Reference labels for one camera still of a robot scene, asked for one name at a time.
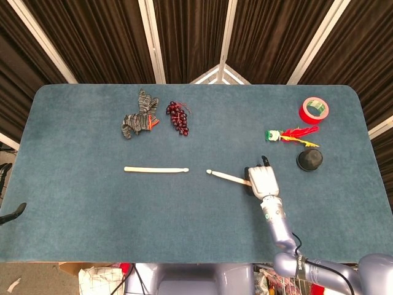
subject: grape cluster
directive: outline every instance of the grape cluster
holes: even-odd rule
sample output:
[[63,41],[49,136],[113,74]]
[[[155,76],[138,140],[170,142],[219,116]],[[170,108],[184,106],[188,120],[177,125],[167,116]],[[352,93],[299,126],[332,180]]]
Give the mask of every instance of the grape cluster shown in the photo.
[[190,130],[187,127],[187,114],[182,109],[182,105],[180,103],[171,101],[166,107],[166,114],[171,115],[172,124],[180,135],[189,135]]

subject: black cable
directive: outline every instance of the black cable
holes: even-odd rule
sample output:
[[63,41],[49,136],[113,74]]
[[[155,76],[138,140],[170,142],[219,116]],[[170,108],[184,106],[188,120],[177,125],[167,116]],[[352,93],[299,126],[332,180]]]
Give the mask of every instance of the black cable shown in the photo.
[[295,238],[297,238],[297,240],[299,241],[299,245],[296,247],[296,249],[295,249],[295,254],[296,254],[296,256],[298,256],[298,254],[297,254],[297,251],[300,249],[300,247],[302,246],[302,241],[300,240],[300,238],[297,236],[297,235],[295,235],[295,233],[292,233],[292,235],[294,235],[295,236]]
[[[297,251],[302,246],[302,240],[297,235],[295,235],[294,233],[292,233],[292,235],[294,235],[294,237],[297,238],[297,240],[299,241],[299,245],[295,249],[295,254],[296,254],[296,256],[298,256],[297,255]],[[349,289],[351,290],[351,295],[355,295],[354,288],[352,287],[351,282],[349,282],[349,280],[346,277],[344,277],[344,275],[342,273],[339,273],[337,270],[331,269],[330,267],[311,262],[308,259],[306,259],[306,263],[308,263],[308,264],[310,264],[312,266],[320,267],[320,268],[325,269],[325,270],[329,270],[329,271],[335,273],[336,275],[339,275],[347,283]]]
[[117,289],[119,289],[120,286],[121,286],[122,284],[124,284],[124,282],[127,280],[127,278],[132,274],[134,268],[135,268],[135,264],[132,263],[132,267],[131,267],[130,272],[124,277],[124,279],[120,282],[120,284],[117,285],[116,289],[113,290],[113,292],[111,292],[111,295],[114,295],[115,292],[117,291]]
[[0,148],[0,152],[8,152],[9,154],[16,154],[18,151],[14,150],[14,149],[3,149],[3,148]]
[[142,281],[142,278],[141,278],[141,275],[139,274],[139,272],[138,272],[138,270],[136,269],[136,267],[135,267],[135,272],[136,272],[136,275],[138,276],[138,278],[139,278],[139,282],[140,282],[140,284],[141,284],[141,288],[142,288],[142,292],[143,292],[143,295],[146,295],[146,293],[145,293],[145,288],[144,288],[144,283],[143,283],[143,281]]

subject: tape roll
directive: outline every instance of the tape roll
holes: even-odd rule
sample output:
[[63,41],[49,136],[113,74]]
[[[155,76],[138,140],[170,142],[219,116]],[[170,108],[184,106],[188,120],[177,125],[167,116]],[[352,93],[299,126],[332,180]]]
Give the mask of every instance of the tape roll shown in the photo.
[[[307,107],[312,106],[319,112],[319,116],[312,115]],[[315,125],[321,123],[329,114],[329,106],[327,103],[320,99],[319,97],[309,97],[307,98],[299,109],[300,118],[310,125]]]

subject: brown curtain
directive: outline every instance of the brown curtain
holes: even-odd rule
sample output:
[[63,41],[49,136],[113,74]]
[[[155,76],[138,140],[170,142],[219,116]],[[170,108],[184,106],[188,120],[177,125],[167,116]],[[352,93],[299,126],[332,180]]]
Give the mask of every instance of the brown curtain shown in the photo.
[[299,84],[346,84],[369,129],[393,115],[393,0],[351,1]]
[[372,144],[393,211],[393,128],[374,138]]
[[155,83],[138,0],[24,0],[80,83]]
[[227,64],[252,84],[286,84],[332,3],[238,1]]
[[190,83],[220,63],[228,0],[154,0],[166,83]]
[[19,142],[36,91],[66,80],[7,1],[0,28],[0,132]]

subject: white drumstick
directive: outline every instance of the white drumstick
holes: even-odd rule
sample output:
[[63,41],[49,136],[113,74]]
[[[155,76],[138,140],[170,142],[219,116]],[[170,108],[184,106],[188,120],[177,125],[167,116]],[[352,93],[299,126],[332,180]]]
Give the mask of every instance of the white drumstick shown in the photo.
[[243,184],[245,186],[251,186],[250,181],[242,179],[242,178],[238,178],[238,177],[235,177],[235,176],[232,176],[232,175],[228,175],[228,174],[225,174],[225,173],[221,173],[221,172],[217,172],[217,171],[212,171],[210,169],[207,169],[206,172],[207,172],[207,174],[213,174],[213,175],[216,175],[216,176],[221,177],[223,179],[234,181],[236,183],[240,183],[240,184]]
[[147,168],[147,167],[124,167],[125,172],[143,173],[179,173],[188,172],[188,168]]

